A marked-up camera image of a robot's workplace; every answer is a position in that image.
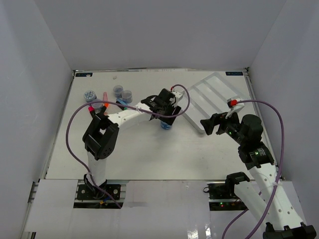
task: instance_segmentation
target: small object on table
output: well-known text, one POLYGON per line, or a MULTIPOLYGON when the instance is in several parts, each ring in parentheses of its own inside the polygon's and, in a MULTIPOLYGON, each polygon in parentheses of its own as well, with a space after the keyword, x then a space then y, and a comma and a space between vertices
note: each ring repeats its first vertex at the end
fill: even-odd
POLYGON ((96 94, 94 91, 87 91, 84 93, 84 99, 86 102, 91 102, 96 99, 96 94))
POLYGON ((100 99, 95 99, 94 101, 92 101, 92 107, 94 108, 94 110, 100 111, 101 108, 103 107, 103 103, 101 102, 94 103, 95 101, 100 101, 100 99))
MULTIPOLYGON (((116 103, 127 106, 127 104, 126 104, 124 101, 122 101, 121 99, 116 99, 116 103)), ((126 107, 123 107, 123 106, 119 106, 119 107, 120 107, 120 109, 123 110, 123 111, 124 111, 124 110, 127 110, 126 107)))
MULTIPOLYGON (((108 101, 108 93, 103 93, 103 100, 108 101)), ((109 106, 109 103, 104 103, 104 106, 107 108, 109 106)))
POLYGON ((95 115, 95 110, 94 110, 94 108, 93 108, 92 106, 89 106, 88 109, 89 109, 90 115, 91 115, 92 118, 93 118, 94 115, 95 115))
POLYGON ((121 98, 122 92, 123 92, 123 86, 120 86, 120 85, 115 86, 113 88, 113 92, 114 92, 116 98, 121 98))
POLYGON ((171 128, 171 125, 163 122, 163 121, 160 121, 160 126, 163 128, 163 129, 170 129, 171 128))
POLYGON ((123 91, 123 92, 122 92, 122 100, 123 100, 126 104, 132 103, 132 101, 133 101, 132 91, 123 91))

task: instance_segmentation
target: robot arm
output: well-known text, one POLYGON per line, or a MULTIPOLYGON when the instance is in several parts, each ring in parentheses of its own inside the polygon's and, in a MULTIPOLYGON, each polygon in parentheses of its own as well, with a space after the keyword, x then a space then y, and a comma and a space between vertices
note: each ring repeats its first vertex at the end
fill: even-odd
MULTIPOLYGON (((160 119, 169 125, 172 125, 175 120, 175 118, 150 116, 150 114, 140 110, 151 111, 164 116, 173 116, 181 110, 177 104, 182 99, 182 96, 183 94, 180 92, 162 89, 158 96, 148 97, 138 103, 135 106, 137 110, 127 109, 120 113, 106 116, 104 115, 105 110, 103 110, 93 117, 82 140, 87 150, 89 168, 98 186, 104 187, 107 183, 105 179, 106 158, 114 151, 120 132, 152 119, 160 119)), ((99 193, 89 175, 84 175, 84 182, 93 195, 99 193)))
MULTIPOLYGON (((269 149, 261 141, 263 127, 260 118, 255 115, 245 115, 240 123, 237 112, 243 108, 243 105, 232 102, 228 101, 230 112, 213 114, 210 119, 201 120, 201 124, 207 135, 211 135, 214 127, 218 125, 216 134, 226 133, 240 145, 239 157, 256 180, 261 196, 254 190, 249 178, 243 172, 227 176, 226 190, 231 196, 239 197, 256 220, 260 220, 276 184, 276 167, 269 149)), ((277 186, 275 197, 261 224, 261 228, 265 230, 263 238, 314 239, 316 237, 314 227, 304 224, 280 182, 277 186)))

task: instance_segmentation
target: tabletop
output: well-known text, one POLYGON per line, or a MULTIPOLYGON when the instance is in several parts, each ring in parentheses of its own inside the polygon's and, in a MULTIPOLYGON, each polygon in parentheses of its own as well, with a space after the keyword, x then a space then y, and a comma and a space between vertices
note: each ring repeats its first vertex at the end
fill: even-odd
MULTIPOLYGON (((187 88, 214 72, 211 71, 136 71, 136 72, 93 72, 91 77, 75 77, 68 96, 63 119, 58 131, 55 147, 50 159, 46 179, 83 179, 85 168, 68 152, 65 144, 67 124, 74 111, 85 103, 83 94, 93 90, 102 99, 103 92, 115 101, 113 87, 122 85, 131 90, 134 106, 150 95, 157 95, 163 88, 174 84, 187 88)), ((249 82, 244 76, 226 76, 218 72, 248 99, 252 98, 249 82)), ((113 114, 121 109, 109 105, 107 112, 113 114)), ((246 103, 239 118, 246 114, 256 114, 252 103, 246 103)), ((87 107, 75 117, 69 134, 70 147, 85 163, 87 152, 82 136, 92 118, 87 107)), ((267 137, 263 141, 267 146, 267 137)), ((170 130, 160 127, 154 119, 140 123, 118 135, 113 153, 107 158, 106 179, 108 180, 224 180, 230 173, 243 171, 250 178, 241 162, 238 145, 227 135, 206 136, 183 117, 176 118, 170 130)))

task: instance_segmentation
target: white wall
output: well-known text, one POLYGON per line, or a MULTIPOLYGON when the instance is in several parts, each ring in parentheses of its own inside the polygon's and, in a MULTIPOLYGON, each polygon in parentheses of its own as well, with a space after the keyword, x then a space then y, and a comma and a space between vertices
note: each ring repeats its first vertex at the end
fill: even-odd
POLYGON ((18 238, 72 72, 33 0, 0 0, 0 238, 18 238))
POLYGON ((286 0, 35 0, 72 69, 250 66, 286 0))
MULTIPOLYGON (((285 124, 284 176, 292 180, 308 223, 319 230, 319 3, 289 0, 251 67, 256 97, 272 103, 285 124)), ((277 158, 280 125, 261 107, 277 158)))

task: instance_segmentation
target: purple cable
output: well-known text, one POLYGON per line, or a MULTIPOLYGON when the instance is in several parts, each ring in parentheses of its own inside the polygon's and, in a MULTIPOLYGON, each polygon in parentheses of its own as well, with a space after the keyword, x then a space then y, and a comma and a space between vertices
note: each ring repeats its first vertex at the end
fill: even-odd
MULTIPOLYGON (((281 126, 281 152, 280 152, 280 162, 279 162, 279 168, 278 168, 278 173, 277 173, 277 176, 276 176, 276 180, 275 182, 278 183, 279 182, 279 179, 280 179, 280 175, 281 175, 281 172, 282 172, 282 169, 283 169, 283 163, 284 163, 284 149, 285 149, 285 131, 284 131, 284 122, 283 122, 283 119, 279 113, 279 111, 274 107, 272 106, 271 104, 265 102, 265 101, 259 101, 259 100, 245 100, 245 101, 238 101, 237 103, 248 103, 248 102, 257 102, 257 103, 262 103, 262 104, 265 104, 267 106, 269 106, 270 108, 272 108, 278 118, 279 118, 279 121, 280 121, 280 126, 281 126)), ((248 234, 248 236, 245 237, 245 239, 249 239, 252 237, 252 235, 257 231, 257 229, 260 227, 260 225, 263 223, 263 220, 265 219, 268 211, 269 211, 269 208, 271 206, 271 203, 273 202, 273 199, 275 197, 275 193, 276 193, 276 190, 277 190, 277 185, 274 186, 274 189, 271 193, 271 196, 269 198, 269 201, 268 201, 268 204, 266 205, 266 208, 265 208, 265 211, 263 213, 263 215, 261 216, 261 219, 258 221, 258 223, 256 224, 256 226, 254 227, 254 229, 248 234)), ((240 213, 237 217, 235 217, 228 225, 227 227, 225 228, 224 230, 224 233, 223 233, 223 236, 222 236, 222 239, 225 238, 225 235, 226 235, 226 232, 227 230, 229 229, 229 227, 238 219, 240 218, 244 213, 246 213, 248 211, 248 209, 244 210, 242 213, 240 213)))
MULTIPOLYGON (((188 98, 187 106, 186 106, 186 108, 185 108, 182 112, 180 112, 180 113, 178 113, 178 114, 176 114, 176 115, 173 115, 173 116, 163 116, 163 115, 160 115, 160 114, 157 114, 157 113, 153 113, 152 111, 146 111, 146 110, 143 110, 143 109, 138 109, 138 110, 139 110, 140 112, 145 112, 145 113, 148 113, 148 114, 151 114, 151 115, 154 115, 154 116, 157 116, 157 117, 161 117, 161 118, 175 118, 175 117, 177 117, 177 116, 182 115, 183 113, 185 113, 185 111, 186 111, 186 110, 188 109, 188 107, 189 107, 189 104, 190 104, 190 96, 189 96, 189 92, 187 91, 187 89, 186 89, 185 86, 183 86, 183 85, 181 85, 181 84, 176 84, 176 85, 172 86, 172 89, 173 89, 174 87, 176 87, 176 86, 182 87, 182 88, 185 90, 185 92, 186 92, 186 94, 187 94, 187 98, 188 98)), ((121 107, 125 107, 125 108, 129 108, 129 109, 136 110, 136 107, 127 106, 127 105, 122 105, 122 104, 118 104, 118 103, 114 103, 114 102, 110 102, 110 101, 95 101, 95 103, 109 103, 109 104, 111 104, 111 105, 116 105, 116 106, 121 106, 121 107)), ((70 127, 71 127, 72 121, 74 120, 74 117, 76 116, 76 114, 77 114, 81 109, 83 109, 84 107, 86 107, 86 106, 88 106, 88 105, 90 105, 90 104, 91 104, 91 102, 88 102, 88 103, 86 103, 86 104, 80 106, 80 107, 73 113, 73 115, 71 116, 71 118, 70 118, 70 120, 69 120, 69 123, 68 123, 68 126, 67 126, 67 128, 66 128, 66 133, 65 133, 66 147, 67 147, 68 151, 70 152, 70 154, 76 159, 76 161, 78 161, 79 163, 81 163, 81 164, 86 168, 86 170, 88 171, 88 174, 90 175, 90 178, 91 178, 91 180, 92 180, 93 185, 94 185, 98 190, 100 190, 102 193, 104 193, 104 194, 106 194, 107 196, 109 196, 110 199, 116 204, 116 206, 118 206, 119 208, 121 208, 120 204, 118 204, 118 202, 115 201, 115 199, 114 199, 107 191, 103 190, 102 188, 100 188, 100 187, 95 183, 90 168, 89 168, 81 159, 79 159, 79 158, 73 153, 73 151, 72 151, 71 148, 70 148, 70 144, 69 144, 69 132, 70 132, 70 127)))

